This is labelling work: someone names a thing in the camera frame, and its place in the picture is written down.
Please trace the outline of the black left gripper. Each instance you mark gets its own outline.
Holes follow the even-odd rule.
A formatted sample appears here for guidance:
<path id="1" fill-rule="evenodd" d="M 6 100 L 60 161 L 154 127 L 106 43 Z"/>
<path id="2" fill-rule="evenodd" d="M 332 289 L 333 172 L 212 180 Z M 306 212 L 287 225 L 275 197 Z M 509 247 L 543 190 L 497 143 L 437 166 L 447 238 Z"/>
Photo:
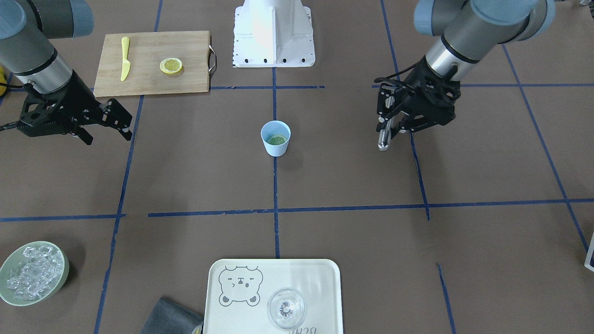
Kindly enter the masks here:
<path id="1" fill-rule="evenodd" d="M 397 80 L 395 74 L 377 78 L 377 132 L 389 122 L 390 140 L 398 133 L 447 125 L 456 117 L 454 104 L 461 92 L 460 83 L 452 78 L 458 73 L 458 64 L 450 65 L 443 77 L 433 72 L 425 58 L 400 74 L 407 71 L 411 73 L 403 81 Z"/>

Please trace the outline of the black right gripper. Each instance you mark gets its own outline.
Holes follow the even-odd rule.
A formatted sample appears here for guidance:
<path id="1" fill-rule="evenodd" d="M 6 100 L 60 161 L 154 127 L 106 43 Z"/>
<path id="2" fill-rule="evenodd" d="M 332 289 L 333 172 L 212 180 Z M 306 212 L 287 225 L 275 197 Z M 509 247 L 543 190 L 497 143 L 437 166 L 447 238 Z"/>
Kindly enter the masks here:
<path id="1" fill-rule="evenodd" d="M 24 135 L 72 135 L 92 145 L 93 136 L 84 127 L 101 125 L 131 141 L 132 115 L 116 99 L 100 103 L 76 72 L 55 92 L 42 94 L 36 89 L 37 85 L 24 84 L 27 97 L 18 120 L 18 131 Z"/>

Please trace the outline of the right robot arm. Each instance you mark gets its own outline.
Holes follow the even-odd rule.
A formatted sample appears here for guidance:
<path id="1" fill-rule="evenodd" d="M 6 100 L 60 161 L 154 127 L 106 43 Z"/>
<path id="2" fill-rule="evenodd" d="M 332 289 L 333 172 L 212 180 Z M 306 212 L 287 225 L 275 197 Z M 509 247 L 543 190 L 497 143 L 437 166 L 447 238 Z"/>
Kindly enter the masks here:
<path id="1" fill-rule="evenodd" d="M 87 125 L 116 129 L 132 139 L 132 115 L 116 100 L 99 102 L 68 65 L 52 39 L 91 34 L 95 17 L 84 0 L 3 0 L 0 3 L 1 64 L 27 93 L 19 119 L 1 129 L 28 137 L 72 135 L 91 145 Z"/>

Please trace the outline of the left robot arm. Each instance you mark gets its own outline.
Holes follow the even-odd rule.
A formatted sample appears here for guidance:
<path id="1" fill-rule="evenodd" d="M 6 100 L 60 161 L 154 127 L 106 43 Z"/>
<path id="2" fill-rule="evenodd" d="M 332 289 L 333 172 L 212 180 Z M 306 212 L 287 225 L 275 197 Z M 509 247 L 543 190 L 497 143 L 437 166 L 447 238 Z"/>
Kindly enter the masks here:
<path id="1" fill-rule="evenodd" d="M 375 79 L 379 149 L 399 133 L 454 120 L 464 76 L 497 45 L 547 30 L 555 13 L 553 0 L 420 0 L 414 27 L 437 41 L 415 64 Z"/>

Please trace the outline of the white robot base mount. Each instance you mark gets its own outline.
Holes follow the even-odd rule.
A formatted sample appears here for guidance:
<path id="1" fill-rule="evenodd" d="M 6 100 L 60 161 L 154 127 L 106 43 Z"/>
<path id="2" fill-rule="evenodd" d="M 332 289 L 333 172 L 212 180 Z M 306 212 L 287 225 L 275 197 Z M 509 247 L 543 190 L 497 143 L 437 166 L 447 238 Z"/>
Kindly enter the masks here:
<path id="1" fill-rule="evenodd" d="M 234 67 L 315 65 L 311 10 L 300 0 L 246 0 L 235 8 L 234 19 Z"/>

